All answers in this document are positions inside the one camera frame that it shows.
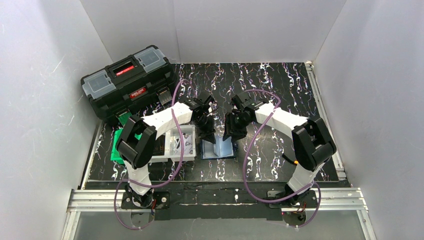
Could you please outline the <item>blue leather card holder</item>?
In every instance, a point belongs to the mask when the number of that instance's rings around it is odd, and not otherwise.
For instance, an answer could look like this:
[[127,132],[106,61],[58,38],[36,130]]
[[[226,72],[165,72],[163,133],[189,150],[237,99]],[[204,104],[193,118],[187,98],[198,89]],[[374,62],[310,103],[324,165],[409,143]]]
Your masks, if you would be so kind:
[[231,137],[223,140],[222,136],[215,135],[215,143],[202,140],[200,153],[202,160],[232,159],[236,157],[236,145]]

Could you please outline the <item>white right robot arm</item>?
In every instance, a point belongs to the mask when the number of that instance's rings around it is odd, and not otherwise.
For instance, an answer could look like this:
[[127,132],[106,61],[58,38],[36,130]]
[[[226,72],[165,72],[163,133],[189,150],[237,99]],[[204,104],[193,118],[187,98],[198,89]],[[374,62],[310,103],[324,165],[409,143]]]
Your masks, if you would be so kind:
[[249,106],[234,106],[225,114],[223,139],[232,142],[247,135],[250,123],[260,124],[259,131],[269,126],[291,138],[295,159],[298,162],[284,190],[284,197],[273,200],[262,199],[247,192],[257,201],[274,204],[297,198],[307,192],[314,178],[325,163],[336,153],[337,147],[322,118],[311,119],[287,112],[272,103],[256,102]]

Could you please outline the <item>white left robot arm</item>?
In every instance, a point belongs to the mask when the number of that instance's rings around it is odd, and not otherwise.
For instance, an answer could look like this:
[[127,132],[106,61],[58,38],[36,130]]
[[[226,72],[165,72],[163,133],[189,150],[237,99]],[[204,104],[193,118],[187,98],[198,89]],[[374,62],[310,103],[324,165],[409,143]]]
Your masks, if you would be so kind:
[[129,117],[115,148],[128,172],[128,190],[138,201],[145,200],[154,188],[149,177],[148,163],[158,137],[180,125],[194,123],[199,129],[199,138],[215,144],[212,105],[211,100],[186,100],[152,115]]

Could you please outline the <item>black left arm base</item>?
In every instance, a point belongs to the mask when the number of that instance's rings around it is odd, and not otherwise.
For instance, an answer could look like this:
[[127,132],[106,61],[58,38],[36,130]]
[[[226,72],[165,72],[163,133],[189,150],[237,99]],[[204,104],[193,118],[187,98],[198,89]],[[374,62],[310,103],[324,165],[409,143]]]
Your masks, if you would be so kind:
[[135,192],[126,191],[122,195],[122,209],[168,209],[170,207],[170,193],[168,191],[148,191],[141,196]]

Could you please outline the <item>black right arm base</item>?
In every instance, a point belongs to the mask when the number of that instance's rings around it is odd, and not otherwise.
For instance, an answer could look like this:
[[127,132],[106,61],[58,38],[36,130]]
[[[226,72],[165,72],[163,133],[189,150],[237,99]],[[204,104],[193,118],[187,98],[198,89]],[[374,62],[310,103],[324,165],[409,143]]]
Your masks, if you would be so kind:
[[289,209],[289,211],[296,212],[307,208],[316,208],[318,206],[318,197],[314,190],[307,190],[285,201],[268,203],[267,205],[271,209]]

